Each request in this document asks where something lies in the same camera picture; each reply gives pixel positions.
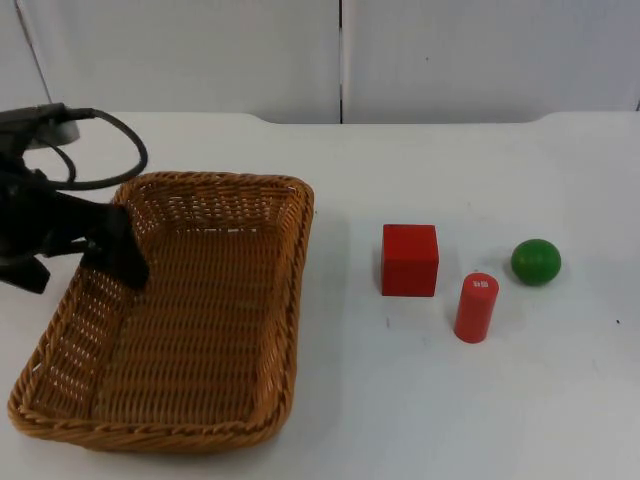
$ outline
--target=green ball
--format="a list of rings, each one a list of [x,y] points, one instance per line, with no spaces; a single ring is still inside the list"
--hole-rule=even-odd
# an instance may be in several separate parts
[[[551,242],[533,239],[522,242],[511,255],[511,268],[525,285],[539,286],[553,280],[562,260]]]

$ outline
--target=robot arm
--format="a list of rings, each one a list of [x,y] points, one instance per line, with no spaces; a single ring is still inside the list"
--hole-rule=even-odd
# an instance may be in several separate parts
[[[78,138],[76,120],[101,118],[138,148],[138,164],[116,177],[76,182],[75,166],[58,145]],[[29,170],[24,152],[53,148],[65,161],[69,178],[50,181]],[[52,104],[0,112],[0,281],[42,293],[49,271],[35,258],[83,253],[80,264],[111,275],[130,288],[146,284],[149,269],[133,237],[124,207],[89,202],[59,190],[93,190],[122,183],[142,172],[147,151],[138,135],[111,115],[94,109]]]

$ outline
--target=white table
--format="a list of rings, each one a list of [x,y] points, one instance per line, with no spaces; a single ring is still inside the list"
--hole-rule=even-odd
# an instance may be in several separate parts
[[[263,446],[195,458],[34,440],[2,415],[3,478],[640,478],[640,115],[442,126],[120,116],[149,146],[149,171],[284,173],[314,188],[293,412]],[[81,131],[68,148],[81,178],[135,161],[98,120]],[[30,158],[61,176],[53,153]],[[384,223],[437,225],[435,298],[379,294]],[[531,237],[563,255],[544,288],[504,269]],[[46,260],[43,296],[0,284],[4,398],[78,260]],[[489,337],[467,345],[451,322],[474,269],[501,291]]]

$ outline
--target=white wall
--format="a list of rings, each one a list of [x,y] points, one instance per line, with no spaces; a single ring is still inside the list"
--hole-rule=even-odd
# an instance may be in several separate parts
[[[0,110],[46,102],[13,0],[0,0]]]
[[[346,122],[524,121],[640,98],[639,0],[343,2]]]
[[[54,100],[339,120],[338,0],[21,0]]]

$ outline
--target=red cube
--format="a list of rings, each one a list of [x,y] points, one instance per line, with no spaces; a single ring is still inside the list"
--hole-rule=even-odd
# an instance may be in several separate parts
[[[433,225],[385,225],[382,231],[382,295],[433,297],[438,276]]]

